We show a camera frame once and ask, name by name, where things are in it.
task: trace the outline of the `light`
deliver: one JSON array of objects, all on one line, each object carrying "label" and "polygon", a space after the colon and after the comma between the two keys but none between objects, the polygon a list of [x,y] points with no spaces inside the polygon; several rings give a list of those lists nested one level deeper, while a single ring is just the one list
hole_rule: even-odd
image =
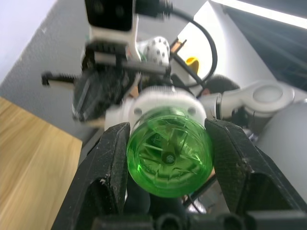
[{"label": "light", "polygon": [[269,10],[260,6],[251,5],[237,0],[212,0],[225,6],[233,7],[241,11],[253,13],[265,18],[270,18],[282,23],[295,25],[307,29],[307,19],[281,13],[278,11]]}]

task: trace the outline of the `white wall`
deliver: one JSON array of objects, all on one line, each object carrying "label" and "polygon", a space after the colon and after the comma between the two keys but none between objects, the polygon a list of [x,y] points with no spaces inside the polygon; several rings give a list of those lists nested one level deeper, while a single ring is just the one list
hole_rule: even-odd
[{"label": "white wall", "polygon": [[0,84],[56,0],[0,1]]},{"label": "white wall", "polygon": [[[231,18],[223,12],[220,4],[206,2],[194,16],[212,36],[218,54],[215,73],[225,75],[240,87],[247,86],[257,80],[275,80],[262,59],[243,36]],[[212,55],[209,43],[202,32],[192,24],[188,24],[178,35],[179,40],[187,39],[179,55],[186,60],[196,56],[200,60],[198,75],[204,77],[210,70]],[[185,83],[195,83],[190,76],[187,78],[183,69],[172,62],[173,72],[183,75]],[[297,90],[297,99],[306,98],[307,94]]]}]

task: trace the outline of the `wooden table surface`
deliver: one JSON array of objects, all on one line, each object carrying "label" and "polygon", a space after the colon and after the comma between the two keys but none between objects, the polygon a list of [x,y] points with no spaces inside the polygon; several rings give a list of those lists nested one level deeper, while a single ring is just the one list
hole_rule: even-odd
[{"label": "wooden table surface", "polygon": [[0,229],[49,230],[82,142],[0,98]]}]

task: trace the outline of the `green plastic bottle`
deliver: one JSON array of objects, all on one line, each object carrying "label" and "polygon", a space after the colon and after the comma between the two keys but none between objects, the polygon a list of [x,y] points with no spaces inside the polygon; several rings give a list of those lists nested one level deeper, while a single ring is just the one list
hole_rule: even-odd
[{"label": "green plastic bottle", "polygon": [[127,158],[135,182],[160,197],[194,192],[213,169],[205,128],[177,108],[158,108],[141,116],[133,127]]}]

